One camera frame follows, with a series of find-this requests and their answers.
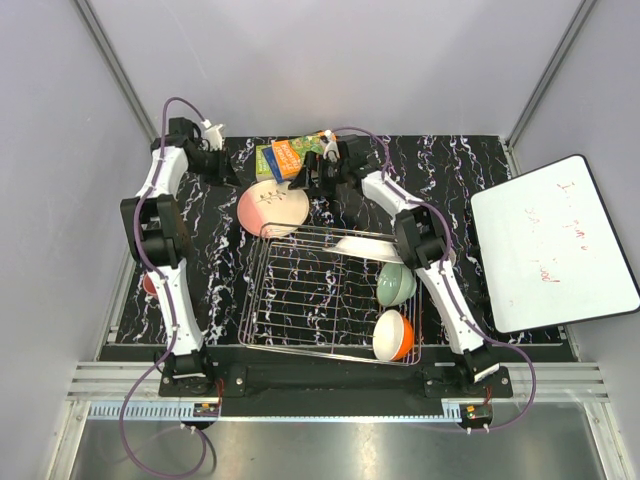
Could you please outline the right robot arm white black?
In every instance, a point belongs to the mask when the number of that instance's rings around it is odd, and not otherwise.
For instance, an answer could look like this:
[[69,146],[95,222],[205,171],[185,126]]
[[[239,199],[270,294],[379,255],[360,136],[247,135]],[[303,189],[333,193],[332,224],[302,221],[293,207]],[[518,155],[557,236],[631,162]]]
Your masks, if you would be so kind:
[[289,188],[326,196],[338,185],[350,185],[392,217],[393,242],[347,235],[330,250],[381,261],[417,276],[435,304],[459,364],[453,374],[455,387],[466,396],[480,394],[500,364],[492,357],[491,340],[475,321],[455,279],[452,233],[445,217],[393,180],[388,150],[383,165],[375,167],[330,130],[320,133],[318,142],[316,148],[303,149],[302,166]]

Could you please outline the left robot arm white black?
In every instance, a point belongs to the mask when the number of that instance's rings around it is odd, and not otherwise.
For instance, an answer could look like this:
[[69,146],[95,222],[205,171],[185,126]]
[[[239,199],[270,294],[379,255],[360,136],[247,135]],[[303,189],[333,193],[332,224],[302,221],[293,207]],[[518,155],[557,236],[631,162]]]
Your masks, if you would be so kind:
[[151,145],[151,166],[143,186],[120,203],[127,241],[159,301],[167,335],[163,376],[196,396],[215,386],[203,333],[197,325],[187,280],[191,236],[177,204],[187,173],[213,186],[238,186],[240,181],[225,147],[224,126],[184,117],[168,122],[169,133]]

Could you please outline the orange bowl white inside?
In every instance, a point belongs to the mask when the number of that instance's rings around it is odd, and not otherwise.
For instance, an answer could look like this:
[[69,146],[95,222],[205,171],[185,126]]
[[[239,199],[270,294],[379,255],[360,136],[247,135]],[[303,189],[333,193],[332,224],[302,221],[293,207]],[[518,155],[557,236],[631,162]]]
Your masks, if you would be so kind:
[[414,345],[414,329],[398,310],[385,311],[377,320],[373,332],[373,352],[382,362],[403,359]]

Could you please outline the pale green ceramic bowl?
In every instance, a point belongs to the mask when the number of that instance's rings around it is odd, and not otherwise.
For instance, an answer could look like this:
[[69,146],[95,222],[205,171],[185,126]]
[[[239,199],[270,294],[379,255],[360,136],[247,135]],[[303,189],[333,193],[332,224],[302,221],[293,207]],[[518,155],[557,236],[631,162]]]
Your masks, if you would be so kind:
[[407,266],[386,263],[378,275],[376,298],[384,307],[396,306],[413,297],[416,288],[414,273]]

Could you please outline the pink cream floral plate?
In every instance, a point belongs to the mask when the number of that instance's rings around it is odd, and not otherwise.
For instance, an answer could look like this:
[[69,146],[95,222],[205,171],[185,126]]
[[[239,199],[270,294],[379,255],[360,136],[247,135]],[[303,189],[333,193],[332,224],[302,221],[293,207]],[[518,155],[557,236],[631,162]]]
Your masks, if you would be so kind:
[[250,186],[237,202],[240,225],[258,237],[284,237],[303,225],[310,211],[304,190],[290,190],[289,182],[264,180]]

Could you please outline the white paper plate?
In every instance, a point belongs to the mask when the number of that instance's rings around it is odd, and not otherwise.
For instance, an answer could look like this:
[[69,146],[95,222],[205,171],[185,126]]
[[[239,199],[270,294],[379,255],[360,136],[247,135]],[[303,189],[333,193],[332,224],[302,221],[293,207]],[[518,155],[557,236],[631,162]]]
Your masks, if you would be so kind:
[[327,251],[384,263],[403,263],[392,242],[374,238],[344,236]]

